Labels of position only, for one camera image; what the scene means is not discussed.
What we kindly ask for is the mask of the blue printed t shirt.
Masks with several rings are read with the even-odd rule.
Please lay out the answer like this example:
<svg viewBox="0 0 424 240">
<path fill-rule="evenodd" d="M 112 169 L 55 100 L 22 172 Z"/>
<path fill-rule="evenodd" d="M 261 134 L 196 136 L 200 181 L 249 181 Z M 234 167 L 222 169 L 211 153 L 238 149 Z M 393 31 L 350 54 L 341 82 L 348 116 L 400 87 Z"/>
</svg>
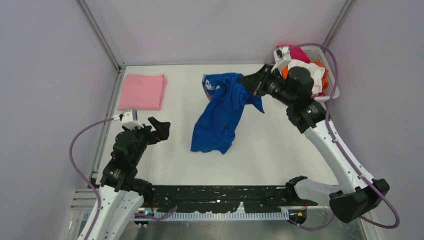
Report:
<svg viewBox="0 0 424 240">
<path fill-rule="evenodd" d="M 201 81 L 209 103 L 194 125 L 190 151 L 225 154 L 236 138 L 236 129 L 246 105 L 264 113 L 261 97 L 254 96 L 239 82 L 244 75 L 229 72 L 205 74 Z"/>
</svg>

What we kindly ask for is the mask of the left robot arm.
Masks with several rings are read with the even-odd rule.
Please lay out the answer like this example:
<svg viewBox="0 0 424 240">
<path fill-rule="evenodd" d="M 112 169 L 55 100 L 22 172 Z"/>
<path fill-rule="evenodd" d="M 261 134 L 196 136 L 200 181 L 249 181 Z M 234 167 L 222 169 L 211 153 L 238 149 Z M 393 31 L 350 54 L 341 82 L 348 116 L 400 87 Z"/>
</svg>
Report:
<svg viewBox="0 0 424 240">
<path fill-rule="evenodd" d="M 147 146 L 166 141 L 171 123 L 149 117 L 148 125 L 138 121 L 132 112 L 103 120 L 120 121 L 123 131 L 112 146 L 111 159 L 104 167 L 99 188 L 89 182 L 96 201 L 79 240 L 117 240 L 139 207 L 153 202 L 152 184 L 136 178 L 137 166 Z"/>
</svg>

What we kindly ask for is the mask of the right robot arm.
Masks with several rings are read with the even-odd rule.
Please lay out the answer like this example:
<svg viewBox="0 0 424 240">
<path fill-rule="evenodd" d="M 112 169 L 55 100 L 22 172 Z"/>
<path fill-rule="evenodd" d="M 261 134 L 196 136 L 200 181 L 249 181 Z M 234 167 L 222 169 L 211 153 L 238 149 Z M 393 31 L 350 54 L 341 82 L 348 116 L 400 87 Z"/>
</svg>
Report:
<svg viewBox="0 0 424 240">
<path fill-rule="evenodd" d="M 350 223 L 376 208 L 390 189 L 383 178 L 375 179 L 347 149 L 325 108 L 312 98 L 314 80 L 310 71 L 295 66 L 286 78 L 265 64 L 256 73 L 241 77 L 238 82 L 255 97 L 269 95 L 287 106 L 289 121 L 318 150 L 333 172 L 338 184 L 328 185 L 298 176 L 286 183 L 285 198 L 291 205 L 303 200 L 328 206 L 343 223 Z"/>
</svg>

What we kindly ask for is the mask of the orange t shirt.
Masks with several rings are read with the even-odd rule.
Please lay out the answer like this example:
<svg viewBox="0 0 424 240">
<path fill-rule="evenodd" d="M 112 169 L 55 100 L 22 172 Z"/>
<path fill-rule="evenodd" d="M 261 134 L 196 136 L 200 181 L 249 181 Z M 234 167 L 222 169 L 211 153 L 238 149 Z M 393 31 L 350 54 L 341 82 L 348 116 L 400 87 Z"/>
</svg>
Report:
<svg viewBox="0 0 424 240">
<path fill-rule="evenodd" d="M 327 89 L 329 84 L 326 80 L 328 75 L 328 70 L 320 61 L 315 61 L 311 63 L 306 63 L 301 60 L 293 59 L 288 66 L 281 70 L 283 78 L 286 78 L 288 72 L 293 67 L 302 67 L 307 69 L 310 72 L 310 76 L 314 80 L 314 85 L 312 87 L 312 94 L 316 95 L 322 93 L 323 90 Z"/>
</svg>

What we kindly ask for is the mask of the folded pink t shirt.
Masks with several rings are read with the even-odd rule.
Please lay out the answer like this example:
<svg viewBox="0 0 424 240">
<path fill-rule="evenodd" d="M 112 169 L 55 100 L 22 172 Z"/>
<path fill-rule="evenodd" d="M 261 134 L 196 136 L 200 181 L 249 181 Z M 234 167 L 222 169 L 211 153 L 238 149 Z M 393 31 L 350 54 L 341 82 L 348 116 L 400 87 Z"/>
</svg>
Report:
<svg viewBox="0 0 424 240">
<path fill-rule="evenodd" d="M 162 108 L 166 85 L 167 79 L 164 74 L 156 76 L 128 74 L 123 81 L 117 109 L 159 111 Z"/>
</svg>

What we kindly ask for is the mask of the magenta t shirt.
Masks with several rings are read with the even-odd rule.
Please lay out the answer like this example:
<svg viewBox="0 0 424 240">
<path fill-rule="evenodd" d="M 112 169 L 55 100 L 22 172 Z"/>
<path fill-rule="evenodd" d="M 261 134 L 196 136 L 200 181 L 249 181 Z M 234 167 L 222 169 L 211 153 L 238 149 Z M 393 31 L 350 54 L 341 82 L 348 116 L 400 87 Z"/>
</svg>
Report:
<svg viewBox="0 0 424 240">
<path fill-rule="evenodd" d="M 306 62 L 306 63 L 317 62 L 317 61 L 311 61 L 310 58 L 307 56 L 307 54 L 302 49 L 300 49 L 300 48 L 296 48 L 294 50 L 291 50 L 290 51 L 290 55 L 291 55 L 292 60 L 300 60 L 300 61 L 303 61 L 303 62 Z M 312 95 L 312 97 L 313 98 L 315 98 L 315 97 L 323 97 L 325 95 L 326 94 L 324 93 L 324 90 L 323 90 L 323 92 L 321 92 L 321 93 L 319 93 L 317 95 Z"/>
</svg>

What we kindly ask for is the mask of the white t shirt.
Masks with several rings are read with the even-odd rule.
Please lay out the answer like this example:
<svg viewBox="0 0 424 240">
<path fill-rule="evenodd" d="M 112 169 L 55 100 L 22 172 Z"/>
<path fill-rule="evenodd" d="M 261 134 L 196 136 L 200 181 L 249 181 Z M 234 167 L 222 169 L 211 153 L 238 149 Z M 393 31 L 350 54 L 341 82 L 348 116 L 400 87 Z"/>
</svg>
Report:
<svg viewBox="0 0 424 240">
<path fill-rule="evenodd" d="M 309 71 L 311 78 L 314 81 L 312 87 L 312 95 L 320 94 L 324 89 L 323 79 L 325 79 L 326 68 L 318 65 L 316 63 L 306 63 L 301 60 L 292 59 L 292 61 L 288 64 L 287 69 L 290 70 L 293 67 L 302 67 Z"/>
</svg>

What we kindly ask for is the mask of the white plastic basket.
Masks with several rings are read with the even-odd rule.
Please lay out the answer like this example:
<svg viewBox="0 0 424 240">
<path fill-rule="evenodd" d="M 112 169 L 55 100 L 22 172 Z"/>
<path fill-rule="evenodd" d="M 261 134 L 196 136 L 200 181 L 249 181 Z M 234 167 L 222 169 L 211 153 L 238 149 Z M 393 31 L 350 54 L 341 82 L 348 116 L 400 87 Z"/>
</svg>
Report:
<svg viewBox="0 0 424 240">
<path fill-rule="evenodd" d="M 294 48 L 293 45 L 278 45 L 273 50 L 274 62 L 278 64 L 279 75 L 284 82 L 288 71 L 293 67 L 306 68 L 314 80 L 311 97 L 318 102 L 326 102 L 333 94 L 333 98 L 340 95 L 335 86 L 335 74 L 331 71 L 328 60 L 321 47 L 306 45 Z"/>
</svg>

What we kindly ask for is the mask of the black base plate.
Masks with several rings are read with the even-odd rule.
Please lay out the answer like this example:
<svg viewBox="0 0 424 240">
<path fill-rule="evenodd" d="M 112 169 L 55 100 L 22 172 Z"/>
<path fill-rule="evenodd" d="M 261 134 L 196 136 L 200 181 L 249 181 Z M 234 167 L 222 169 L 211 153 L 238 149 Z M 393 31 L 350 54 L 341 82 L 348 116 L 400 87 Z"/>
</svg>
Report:
<svg viewBox="0 0 424 240">
<path fill-rule="evenodd" d="M 178 213 L 225 214 L 239 207 L 247 213 L 277 213 L 317 203 L 298 198 L 284 185 L 154 185 L 142 206 L 162 213 L 177 207 Z"/>
</svg>

